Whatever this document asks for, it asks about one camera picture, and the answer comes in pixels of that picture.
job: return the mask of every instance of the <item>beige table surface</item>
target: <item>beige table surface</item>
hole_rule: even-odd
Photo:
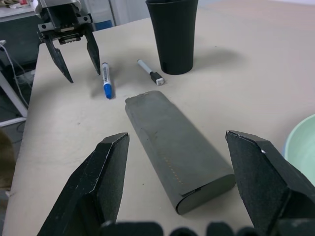
[[[220,0],[206,8],[242,19],[257,20],[291,29],[313,31],[315,28],[314,5],[277,0]]]
[[[86,41],[60,46],[70,84],[40,46],[28,120],[9,199],[4,236],[35,236],[71,173],[104,137],[130,133],[118,220],[157,221],[166,234],[211,221],[251,225],[237,188],[178,216],[125,113],[125,99],[162,91],[230,162],[228,129],[256,134],[281,150],[290,130],[315,111],[315,33],[198,10],[191,72],[161,72],[150,19],[98,31],[101,62],[111,66],[116,98],[107,100]],[[157,87],[142,59],[167,83]]]

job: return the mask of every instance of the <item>white cable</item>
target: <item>white cable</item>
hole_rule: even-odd
[[[19,85],[18,79],[16,78],[14,66],[13,66],[13,63],[12,63],[11,58],[10,58],[10,56],[9,56],[9,53],[8,53],[8,51],[6,50],[6,48],[5,48],[3,45],[0,44],[0,47],[2,47],[2,48],[4,49],[4,52],[5,52],[6,56],[8,57],[8,60],[9,60],[9,62],[10,62],[10,64],[11,64],[11,66],[12,66],[13,75],[14,75],[14,80],[15,80],[16,86],[18,87],[20,96],[21,96],[23,102],[25,103],[25,105],[26,105],[27,107],[29,107],[29,105],[28,105],[28,103],[26,102],[24,96],[22,95],[22,92],[21,92],[21,89],[20,89],[20,85]]]
[[[32,89],[32,86],[31,86],[31,82],[30,80],[28,79],[28,77],[26,76],[26,71],[24,70],[24,68],[16,61],[16,59],[14,59],[14,57],[11,57],[12,61],[15,62],[15,64],[18,65],[18,67],[21,68],[21,70],[23,71],[23,75],[18,75],[17,77],[24,77],[24,81],[22,83],[19,83],[21,85],[23,84],[28,84],[28,86],[30,87],[30,89]]]

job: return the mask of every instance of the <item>cable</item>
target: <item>cable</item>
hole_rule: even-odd
[[[26,75],[24,75],[24,74],[18,75],[17,78],[18,78],[18,82],[20,85],[27,84],[30,87],[30,89],[32,89],[31,83],[29,82],[29,79],[27,78]]]
[[[23,128],[23,131],[20,131],[20,130],[19,130],[19,128],[21,127],[22,124],[25,124],[25,121],[22,122],[22,123],[20,123],[20,124],[16,127],[16,131],[17,131],[18,133],[21,133],[21,134],[24,133],[24,128]]]
[[[12,70],[13,70],[13,74],[14,74],[14,80],[15,80],[16,86],[18,87],[20,96],[21,96],[23,102],[25,103],[25,105],[26,105],[27,107],[29,107],[29,105],[28,105],[28,103],[26,102],[24,96],[22,95],[22,92],[21,92],[21,89],[20,89],[20,85],[19,85],[18,79],[16,78],[16,74],[15,74],[15,70],[14,70],[14,65],[13,65],[13,63],[12,63],[12,61],[11,61],[11,58],[10,58],[10,56],[9,56],[9,53],[8,53],[8,51],[6,50],[6,48],[5,48],[3,45],[0,44],[0,47],[2,47],[2,48],[4,49],[4,52],[5,52],[6,56],[8,57],[8,60],[9,60],[9,62],[10,62],[10,64],[11,64],[11,66],[12,66]]]
[[[14,57],[11,57],[12,61],[15,62],[15,64],[18,65],[18,67],[21,68],[22,72],[23,72],[23,75],[18,75],[17,77],[24,77],[24,81],[22,83],[19,83],[20,85],[23,85],[23,84],[28,84],[28,86],[30,87],[30,89],[32,89],[32,86],[31,86],[31,82],[29,81],[28,77],[26,76],[26,71],[24,70],[24,68],[16,61],[16,59],[14,59]]]
[[[22,141],[22,139],[19,139],[18,141],[12,142],[12,144],[17,144],[17,143],[19,143],[19,142],[21,142],[21,141]]]

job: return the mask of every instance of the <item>marker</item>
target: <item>marker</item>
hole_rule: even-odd
[[[164,84],[164,79],[157,72],[153,72],[142,60],[138,60],[138,64],[151,76],[151,79],[157,86]]]
[[[104,91],[108,99],[112,98],[112,83],[109,77],[109,66],[107,63],[102,64]]]

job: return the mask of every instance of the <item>blue marker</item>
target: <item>blue marker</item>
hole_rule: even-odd
[[[103,82],[104,82],[104,91],[108,99],[112,98],[112,83],[109,77],[109,66],[107,63],[102,64],[103,69]]]

